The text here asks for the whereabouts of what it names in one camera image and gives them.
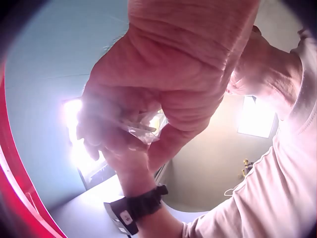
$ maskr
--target person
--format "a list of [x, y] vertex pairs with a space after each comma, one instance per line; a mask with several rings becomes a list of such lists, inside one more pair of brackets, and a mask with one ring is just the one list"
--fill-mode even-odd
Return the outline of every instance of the person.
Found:
[[[302, 30], [290, 53], [269, 45], [253, 26], [257, 8], [129, 1], [128, 32], [94, 66], [78, 137], [96, 158], [103, 152], [128, 197], [156, 187], [153, 170], [208, 125], [225, 90], [260, 98], [279, 117], [273, 146], [230, 199], [189, 224], [162, 206], [137, 222], [140, 237], [305, 237], [316, 223], [316, 42]], [[113, 126], [160, 107], [169, 124], [149, 148]]]

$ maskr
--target white label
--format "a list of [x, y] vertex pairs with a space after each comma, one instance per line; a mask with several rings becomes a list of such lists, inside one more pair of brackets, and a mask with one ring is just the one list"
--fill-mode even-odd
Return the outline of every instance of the white label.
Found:
[[121, 232], [126, 233], [126, 230], [125, 230], [125, 229], [123, 229], [123, 228], [121, 228], [121, 227], [118, 227], [118, 228], [119, 228], [119, 230], [120, 230]]
[[133, 222], [133, 220], [132, 220], [132, 218], [127, 210], [121, 212], [120, 217], [126, 225], [130, 225]]

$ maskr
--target beige wall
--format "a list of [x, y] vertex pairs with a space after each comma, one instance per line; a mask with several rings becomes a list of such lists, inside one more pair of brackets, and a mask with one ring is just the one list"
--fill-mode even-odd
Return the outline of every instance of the beige wall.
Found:
[[[300, 24], [280, 3], [263, 1], [255, 22], [273, 46], [290, 51], [298, 44]], [[272, 145], [278, 122], [268, 139], [238, 134], [243, 97], [225, 96], [208, 128], [172, 160], [166, 173], [169, 195], [164, 201], [181, 211], [206, 211], [227, 199], [224, 191], [241, 180], [243, 160], [258, 160]]]

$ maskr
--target skin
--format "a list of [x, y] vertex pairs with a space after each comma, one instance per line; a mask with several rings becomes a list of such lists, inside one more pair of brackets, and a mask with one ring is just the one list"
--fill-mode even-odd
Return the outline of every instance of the skin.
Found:
[[[256, 51], [251, 54], [255, 48], [259, 49], [259, 52], [262, 49], [265, 55]], [[228, 93], [261, 97], [276, 108], [278, 116], [287, 117], [298, 96], [302, 79], [302, 64], [297, 55], [270, 46], [258, 28], [254, 27], [234, 71], [228, 85]], [[126, 196], [138, 196], [156, 187], [153, 177], [146, 172], [146, 150], [126, 149], [121, 155], [108, 152], [106, 158], [117, 170]], [[164, 207], [143, 217], [137, 225], [140, 237], [176, 238], [182, 235], [182, 223]]]
[[[152, 170], [205, 129], [229, 80], [229, 93], [279, 104], [280, 117], [291, 110], [301, 82], [299, 58], [270, 46], [254, 28], [251, 33], [258, 2], [216, 4], [129, 1], [127, 34], [91, 72], [82, 97], [79, 137], [91, 154], [103, 152], [125, 196], [156, 187]], [[270, 64], [273, 60], [278, 67]], [[133, 121], [139, 112], [160, 107], [169, 124], [150, 148], [114, 126], [120, 117]], [[164, 207], [137, 225], [139, 237], [146, 238], [179, 238], [183, 229]]]
[[271, 46], [261, 31], [253, 26], [226, 91], [256, 96], [269, 104], [280, 120], [284, 120], [298, 96], [302, 72], [297, 54]]
[[169, 122], [148, 148], [152, 172], [202, 132], [222, 101], [258, 5], [129, 0], [129, 30], [95, 64], [82, 95], [77, 131], [92, 157], [98, 149], [120, 154], [137, 144], [113, 129], [121, 118], [138, 122], [140, 112], [162, 108]]

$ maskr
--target window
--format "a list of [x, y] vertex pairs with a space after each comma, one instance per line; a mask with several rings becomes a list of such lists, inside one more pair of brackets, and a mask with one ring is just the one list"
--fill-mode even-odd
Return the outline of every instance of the window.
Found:
[[69, 132], [69, 139], [72, 143], [71, 160], [78, 168], [86, 189], [90, 189], [115, 175], [115, 171], [107, 165], [101, 152], [99, 152], [99, 160], [95, 161], [87, 153], [84, 140], [77, 140], [77, 114], [81, 106], [82, 103], [80, 99], [66, 102], [64, 104], [64, 115]]
[[246, 96], [243, 101], [238, 133], [268, 138], [274, 118], [275, 112], [263, 101]]

